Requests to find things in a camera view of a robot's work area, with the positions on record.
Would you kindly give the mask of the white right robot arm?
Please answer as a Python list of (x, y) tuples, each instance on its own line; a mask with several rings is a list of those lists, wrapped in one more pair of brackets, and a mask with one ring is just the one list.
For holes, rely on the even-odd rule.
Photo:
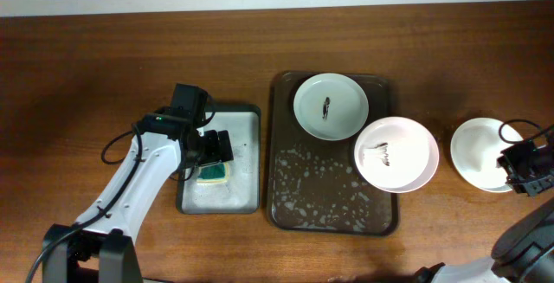
[[(509, 140), (497, 159), (507, 185), (518, 194), (537, 196), (553, 188), (553, 127), (529, 138)], [(422, 267), (411, 279), (440, 282), (552, 282), (553, 201), (512, 225), (494, 244), (491, 255), (471, 263)]]

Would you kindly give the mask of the cream white plate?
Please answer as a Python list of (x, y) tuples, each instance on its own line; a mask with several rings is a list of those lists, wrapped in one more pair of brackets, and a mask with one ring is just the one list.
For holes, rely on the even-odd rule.
[(450, 155), (458, 173), (474, 187), (491, 193), (506, 193), (507, 173), (498, 166), (501, 152), (511, 146), (499, 136), (502, 121), (475, 118), (462, 123), (454, 132)]

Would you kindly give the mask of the green yellow sponge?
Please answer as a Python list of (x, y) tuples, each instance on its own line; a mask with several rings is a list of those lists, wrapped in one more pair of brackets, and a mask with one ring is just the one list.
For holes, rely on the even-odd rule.
[(228, 164), (220, 163), (201, 168), (196, 180), (199, 183), (224, 183), (228, 181), (228, 177)]

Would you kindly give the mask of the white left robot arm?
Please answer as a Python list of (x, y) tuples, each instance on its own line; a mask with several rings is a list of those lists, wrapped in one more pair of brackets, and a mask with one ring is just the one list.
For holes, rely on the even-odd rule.
[(51, 226), (26, 280), (41, 269), (45, 282), (144, 281), (135, 241), (164, 182), (233, 158), (228, 132), (205, 130), (208, 121), (203, 112), (167, 107), (135, 123), (108, 185), (73, 225)]

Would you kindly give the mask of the pink white plate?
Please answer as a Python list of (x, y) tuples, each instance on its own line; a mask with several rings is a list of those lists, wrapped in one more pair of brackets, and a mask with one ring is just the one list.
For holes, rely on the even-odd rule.
[(353, 157), (366, 182), (395, 194), (426, 185), (440, 160), (438, 144), (430, 131), (403, 117), (378, 119), (366, 126), (356, 140)]

